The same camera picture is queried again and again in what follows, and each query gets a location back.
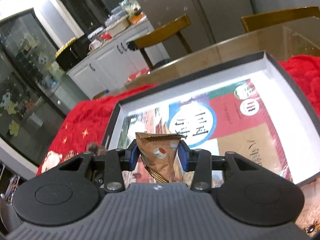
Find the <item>brown candy wrapper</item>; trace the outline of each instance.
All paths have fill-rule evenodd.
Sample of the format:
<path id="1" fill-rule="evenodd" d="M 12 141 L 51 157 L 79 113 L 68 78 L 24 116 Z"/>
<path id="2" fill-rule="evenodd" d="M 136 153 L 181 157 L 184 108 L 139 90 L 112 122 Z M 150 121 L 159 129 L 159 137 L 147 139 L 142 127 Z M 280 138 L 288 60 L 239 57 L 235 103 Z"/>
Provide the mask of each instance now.
<path id="1" fill-rule="evenodd" d="M 184 138 L 179 134 L 136 133 L 138 148 L 147 171 L 159 182 L 175 182 L 173 163 L 178 144 Z"/>

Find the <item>gold star pattern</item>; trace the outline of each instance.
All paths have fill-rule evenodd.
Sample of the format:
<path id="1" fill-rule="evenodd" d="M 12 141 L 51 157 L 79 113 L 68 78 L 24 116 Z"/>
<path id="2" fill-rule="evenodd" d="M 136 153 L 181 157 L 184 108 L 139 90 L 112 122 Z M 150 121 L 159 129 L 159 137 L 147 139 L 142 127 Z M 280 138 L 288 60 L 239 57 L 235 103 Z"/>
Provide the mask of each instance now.
<path id="1" fill-rule="evenodd" d="M 86 137 L 88 134 L 89 134 L 89 133 L 88 133 L 88 130 L 85 129 L 85 130 L 82 132 L 82 135 L 83 135 L 82 138 L 84 139 L 84 137 Z"/>

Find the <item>countertop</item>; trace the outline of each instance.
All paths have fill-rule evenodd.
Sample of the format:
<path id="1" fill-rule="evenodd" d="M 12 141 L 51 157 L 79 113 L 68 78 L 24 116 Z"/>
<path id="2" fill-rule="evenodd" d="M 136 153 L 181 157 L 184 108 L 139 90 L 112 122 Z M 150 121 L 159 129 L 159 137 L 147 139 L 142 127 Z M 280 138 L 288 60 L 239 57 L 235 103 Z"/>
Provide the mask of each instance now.
<path id="1" fill-rule="evenodd" d="M 95 49 L 92 52 L 89 52 L 87 57 L 85 57 L 82 61 L 80 61 L 77 65 L 75 65 L 73 68 L 69 69 L 66 74 L 68 74 L 70 71 L 72 71 L 74 68 L 76 68 L 79 64 L 81 64 L 81 62 L 83 62 L 84 60 L 86 60 L 88 57 L 91 57 L 92 55 L 94 55 L 95 53 L 97 53 L 98 51 L 100 51 L 104 46 L 106 46 L 107 44 L 109 44 L 110 42 L 114 41 L 115 39 L 119 38 L 121 35 L 125 34 L 127 31 L 132 30 L 133 28 L 139 26 L 140 24 L 146 22 L 148 20 L 148 18 L 138 22 L 137 24 L 131 24 L 129 25 L 123 32 L 118 33 L 116 36 L 114 36 L 112 39 L 105 41 L 105 43 L 103 43 L 99 48 Z"/>

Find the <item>table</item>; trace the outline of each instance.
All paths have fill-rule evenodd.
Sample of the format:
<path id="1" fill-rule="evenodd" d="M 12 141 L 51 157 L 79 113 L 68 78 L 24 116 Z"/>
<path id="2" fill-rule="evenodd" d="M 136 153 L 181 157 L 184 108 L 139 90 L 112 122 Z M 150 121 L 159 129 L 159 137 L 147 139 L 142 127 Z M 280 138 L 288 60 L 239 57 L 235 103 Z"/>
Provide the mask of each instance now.
<path id="1" fill-rule="evenodd" d="M 266 50 L 278 61 L 301 54 L 320 56 L 320 19 L 309 17 L 273 25 L 219 42 L 140 76 L 120 91 L 144 84 L 162 84 L 261 50 Z"/>

